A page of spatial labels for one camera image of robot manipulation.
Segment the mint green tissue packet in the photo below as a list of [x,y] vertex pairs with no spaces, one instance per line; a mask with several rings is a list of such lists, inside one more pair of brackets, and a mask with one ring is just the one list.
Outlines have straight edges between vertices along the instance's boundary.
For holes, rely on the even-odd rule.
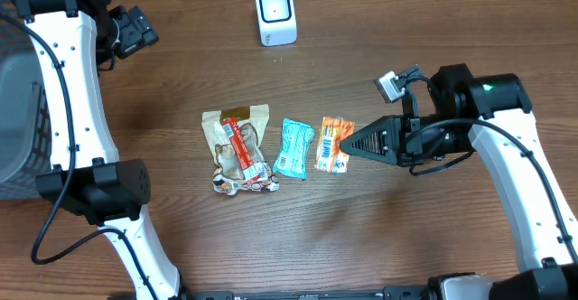
[[305,180],[306,164],[314,130],[308,124],[285,118],[281,147],[273,167],[274,173]]

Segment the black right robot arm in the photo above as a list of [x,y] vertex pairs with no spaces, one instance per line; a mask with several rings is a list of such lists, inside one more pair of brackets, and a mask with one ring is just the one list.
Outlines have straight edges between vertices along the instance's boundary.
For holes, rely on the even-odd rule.
[[540,144],[532,104],[512,73],[475,77],[465,64],[442,66],[425,80],[435,111],[418,113],[412,85],[418,66],[376,80],[399,116],[384,116],[340,143],[340,149],[380,163],[427,174],[478,155],[507,215],[518,272],[504,280],[475,273],[431,277],[422,286],[387,286],[386,299],[574,299],[577,296],[577,219]]

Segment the red snack stick packet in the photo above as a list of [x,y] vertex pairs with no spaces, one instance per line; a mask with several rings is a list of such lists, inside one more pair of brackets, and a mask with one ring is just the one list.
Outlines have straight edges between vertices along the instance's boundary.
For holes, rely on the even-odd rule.
[[237,120],[234,117],[227,117],[221,121],[221,124],[235,151],[244,180],[249,184],[264,181],[268,177],[266,169],[261,163],[255,163],[251,158]]

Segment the orange snack packet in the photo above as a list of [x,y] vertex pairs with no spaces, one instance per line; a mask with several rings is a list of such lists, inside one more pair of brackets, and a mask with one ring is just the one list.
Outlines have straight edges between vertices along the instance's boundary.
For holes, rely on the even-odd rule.
[[355,123],[342,117],[324,117],[320,129],[314,167],[327,173],[346,173],[350,156],[342,152],[340,142],[354,133]]

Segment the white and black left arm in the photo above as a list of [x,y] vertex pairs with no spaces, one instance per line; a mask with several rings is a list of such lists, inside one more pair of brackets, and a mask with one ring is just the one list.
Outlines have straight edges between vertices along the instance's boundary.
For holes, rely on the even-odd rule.
[[51,170],[35,180],[54,210],[81,216],[107,237],[137,299],[186,299],[178,268],[163,250],[148,204],[150,175],[124,161],[109,131],[98,75],[158,35],[142,10],[112,0],[10,0],[8,21],[33,41],[51,121]]

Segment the beige dog treat bag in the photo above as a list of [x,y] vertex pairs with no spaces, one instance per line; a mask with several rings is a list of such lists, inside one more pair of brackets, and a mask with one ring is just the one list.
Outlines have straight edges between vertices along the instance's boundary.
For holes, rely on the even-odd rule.
[[260,146],[269,120],[267,104],[244,106],[202,114],[201,126],[214,164],[215,192],[276,192],[279,180]]

